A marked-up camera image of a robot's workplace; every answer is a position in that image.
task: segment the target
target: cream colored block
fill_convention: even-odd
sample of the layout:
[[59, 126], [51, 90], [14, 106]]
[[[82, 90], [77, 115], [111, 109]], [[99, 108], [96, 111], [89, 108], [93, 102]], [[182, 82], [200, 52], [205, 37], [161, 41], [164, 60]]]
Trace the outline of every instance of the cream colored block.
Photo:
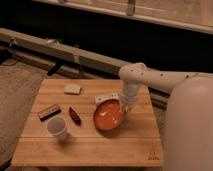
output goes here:
[[65, 94], [80, 94], [81, 86], [77, 84], [67, 84], [64, 87]]

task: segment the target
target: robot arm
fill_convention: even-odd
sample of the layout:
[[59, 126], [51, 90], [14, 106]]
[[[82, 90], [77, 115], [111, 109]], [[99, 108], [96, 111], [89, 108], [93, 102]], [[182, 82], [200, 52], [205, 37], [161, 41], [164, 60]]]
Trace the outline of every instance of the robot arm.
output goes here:
[[140, 84], [169, 97], [164, 139], [164, 171], [213, 170], [213, 75], [149, 70], [143, 63], [123, 66], [121, 103], [129, 112]]
[[119, 71], [119, 77], [127, 84], [145, 84], [167, 94], [170, 94], [172, 89], [186, 78], [198, 74], [196, 72], [149, 70], [143, 63], [125, 65]]

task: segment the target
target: gray carpet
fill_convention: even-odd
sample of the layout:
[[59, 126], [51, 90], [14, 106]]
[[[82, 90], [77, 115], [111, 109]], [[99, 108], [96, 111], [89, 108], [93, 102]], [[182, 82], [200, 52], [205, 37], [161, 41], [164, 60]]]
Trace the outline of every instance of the gray carpet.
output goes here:
[[[13, 60], [6, 61], [6, 64], [13, 63]], [[33, 100], [37, 94], [40, 84], [44, 78], [65, 78], [54, 74], [49, 77], [47, 71], [35, 68], [21, 62], [13, 66], [0, 65], [0, 162], [12, 157], [18, 137], [20, 136], [24, 123], [30, 112]], [[161, 135], [164, 128], [164, 110], [154, 108]], [[9, 171], [36, 171], [36, 168], [14, 168]], [[51, 168], [54, 171], [61, 170], [103, 170], [103, 168]], [[110, 168], [110, 170], [143, 170], [140, 168]], [[147, 171], [158, 171], [159, 169], [148, 168]]]

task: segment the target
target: plastic cup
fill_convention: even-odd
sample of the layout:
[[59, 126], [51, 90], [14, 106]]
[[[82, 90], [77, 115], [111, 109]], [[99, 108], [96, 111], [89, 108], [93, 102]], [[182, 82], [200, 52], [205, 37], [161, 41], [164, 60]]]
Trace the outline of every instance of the plastic cup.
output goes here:
[[51, 118], [47, 123], [47, 131], [59, 141], [65, 140], [68, 135], [65, 119], [62, 117]]

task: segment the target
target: red bowl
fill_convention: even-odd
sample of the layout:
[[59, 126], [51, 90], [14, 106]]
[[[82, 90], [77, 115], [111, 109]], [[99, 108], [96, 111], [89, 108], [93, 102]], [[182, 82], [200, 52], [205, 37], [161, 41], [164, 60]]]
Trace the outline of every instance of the red bowl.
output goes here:
[[93, 121], [99, 130], [108, 131], [118, 127], [124, 120], [120, 102], [116, 99], [106, 100], [95, 110]]

